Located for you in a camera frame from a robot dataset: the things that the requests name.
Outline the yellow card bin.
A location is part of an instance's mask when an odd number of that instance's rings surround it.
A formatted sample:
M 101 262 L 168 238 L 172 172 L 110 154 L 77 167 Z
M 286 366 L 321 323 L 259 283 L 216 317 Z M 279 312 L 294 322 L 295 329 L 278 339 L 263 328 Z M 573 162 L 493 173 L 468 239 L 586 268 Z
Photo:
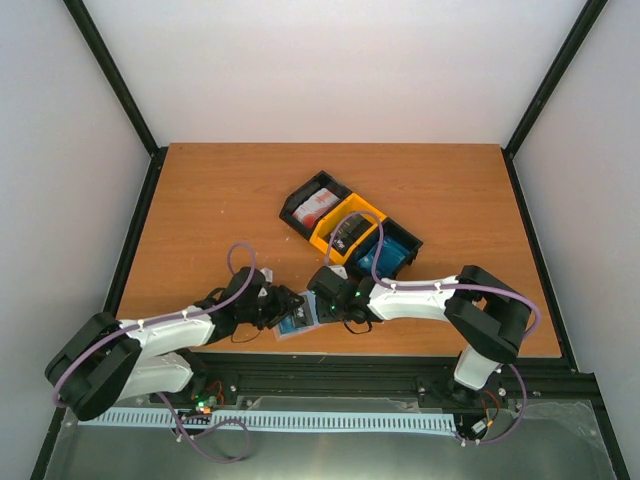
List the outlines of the yellow card bin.
M 330 251 L 328 258 L 332 263 L 344 265 L 356 247 L 377 228 L 375 218 L 383 221 L 387 216 L 360 195 L 352 193 L 322 216 L 309 243 L 323 254 Z

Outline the black card bin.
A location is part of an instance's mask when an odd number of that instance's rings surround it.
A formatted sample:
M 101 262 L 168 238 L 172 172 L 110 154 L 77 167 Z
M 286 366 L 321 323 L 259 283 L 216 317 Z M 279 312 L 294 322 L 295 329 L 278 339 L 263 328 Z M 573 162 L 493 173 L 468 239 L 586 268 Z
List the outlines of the black card bin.
M 417 257 L 423 241 L 393 219 L 382 221 L 383 245 L 376 263 L 379 278 L 395 279 Z M 347 272 L 356 279 L 371 275 L 371 266 L 379 240 L 378 227 L 364 237 L 346 262 Z
M 319 221 L 351 193 L 351 189 L 320 171 L 287 197 L 279 218 L 309 240 Z

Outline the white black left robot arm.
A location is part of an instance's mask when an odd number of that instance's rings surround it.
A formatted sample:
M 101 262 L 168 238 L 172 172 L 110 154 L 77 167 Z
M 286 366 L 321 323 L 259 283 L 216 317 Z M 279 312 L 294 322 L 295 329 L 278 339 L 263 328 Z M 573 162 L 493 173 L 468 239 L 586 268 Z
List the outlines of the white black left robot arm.
M 54 356 L 44 375 L 53 400 L 77 419 L 92 420 L 119 401 L 156 392 L 201 400 L 208 378 L 188 360 L 191 347 L 232 336 L 241 324 L 272 329 L 304 304 L 272 282 L 269 269 L 243 267 L 225 287 L 186 308 L 138 320 L 93 315 Z

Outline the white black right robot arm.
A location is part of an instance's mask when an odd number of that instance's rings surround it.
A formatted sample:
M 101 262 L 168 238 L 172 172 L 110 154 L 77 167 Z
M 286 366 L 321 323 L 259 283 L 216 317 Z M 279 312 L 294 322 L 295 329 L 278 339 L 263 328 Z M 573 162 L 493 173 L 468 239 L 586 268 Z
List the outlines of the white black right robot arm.
M 396 319 L 447 322 L 466 340 L 452 378 L 434 387 L 438 396 L 470 406 L 490 377 L 519 356 L 523 341 L 537 328 L 537 305 L 486 270 L 467 265 L 456 276 L 427 281 L 348 277 L 341 266 L 323 266 L 307 288 L 315 295 L 321 320 L 352 323 L 371 330 Z

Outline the blue credit card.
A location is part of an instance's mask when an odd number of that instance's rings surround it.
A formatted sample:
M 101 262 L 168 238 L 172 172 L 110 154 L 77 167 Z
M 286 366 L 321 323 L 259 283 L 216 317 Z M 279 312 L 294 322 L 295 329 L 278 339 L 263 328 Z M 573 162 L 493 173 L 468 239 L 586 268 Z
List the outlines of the blue credit card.
M 295 322 L 295 318 L 291 315 L 285 317 L 278 325 L 277 325 L 277 333 L 281 337 L 286 337 L 289 335 L 293 335 L 297 333 L 299 330 L 298 325 Z

